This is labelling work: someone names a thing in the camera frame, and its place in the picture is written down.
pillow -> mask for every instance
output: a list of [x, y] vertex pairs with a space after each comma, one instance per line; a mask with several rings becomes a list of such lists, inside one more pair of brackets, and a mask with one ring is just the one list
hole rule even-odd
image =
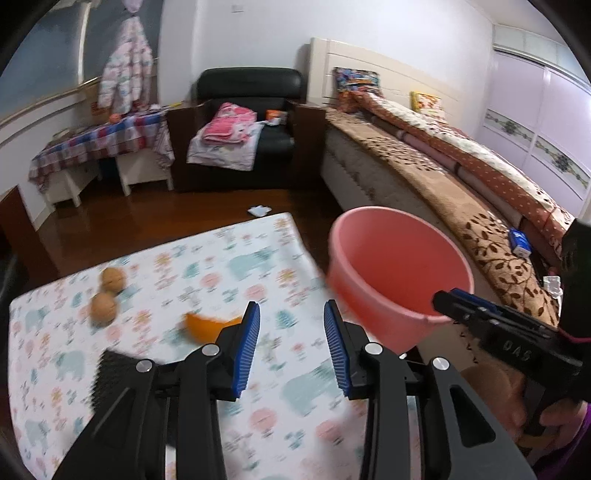
[[443, 102], [439, 97], [428, 93], [410, 92], [410, 101], [415, 112], [447, 125]]
[[343, 69], [335, 67], [336, 90], [339, 94], [338, 110], [355, 113], [360, 107], [351, 92], [368, 92], [383, 97], [379, 87], [379, 74], [369, 70]]

brown leaf-pattern blanket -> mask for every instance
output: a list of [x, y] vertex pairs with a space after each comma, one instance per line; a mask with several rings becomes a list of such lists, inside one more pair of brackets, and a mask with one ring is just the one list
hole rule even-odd
[[506, 305], [549, 325], [557, 324], [556, 302], [538, 285], [531, 262], [511, 252], [503, 221], [460, 180], [430, 157], [362, 119], [332, 109], [326, 118], [371, 156], [392, 167], [424, 198]]

white wall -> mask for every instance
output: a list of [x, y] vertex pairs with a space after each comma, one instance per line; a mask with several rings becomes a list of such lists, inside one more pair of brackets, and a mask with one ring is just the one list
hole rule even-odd
[[202, 0], [164, 0], [158, 45], [158, 98], [162, 105], [190, 99], [193, 51]]
[[52, 136], [84, 123], [84, 96], [79, 93], [43, 105], [0, 128], [0, 193], [19, 185], [35, 227], [53, 210], [37, 186], [28, 180], [31, 160]]
[[[425, 71], [470, 102], [463, 125], [480, 123], [492, 23], [465, 0], [201, 0], [194, 78], [212, 67], [307, 69], [312, 37], [369, 48]], [[232, 5], [244, 12], [232, 13]]]

human hand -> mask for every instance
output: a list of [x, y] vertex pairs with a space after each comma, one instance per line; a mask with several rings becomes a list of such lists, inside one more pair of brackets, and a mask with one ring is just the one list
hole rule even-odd
[[544, 449], [545, 453], [566, 447], [576, 437], [585, 415], [587, 402], [575, 402], [570, 398], [563, 398], [549, 406], [540, 415], [540, 425], [544, 427], [558, 427], [554, 440]]
[[[527, 412], [523, 401], [525, 377], [521, 374], [509, 377], [499, 366], [479, 364], [469, 367], [462, 376], [478, 393], [493, 415], [514, 441], [523, 436]], [[558, 427], [544, 445], [544, 453], [563, 448], [573, 441], [583, 424], [587, 413], [586, 402], [574, 402], [564, 398], [546, 408], [540, 416], [540, 424], [544, 427]]]

blue box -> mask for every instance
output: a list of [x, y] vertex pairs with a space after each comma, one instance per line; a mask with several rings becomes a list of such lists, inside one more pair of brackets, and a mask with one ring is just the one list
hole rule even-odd
[[509, 246], [514, 255], [521, 258], [529, 258], [531, 255], [531, 245], [523, 232], [515, 228], [509, 229]]

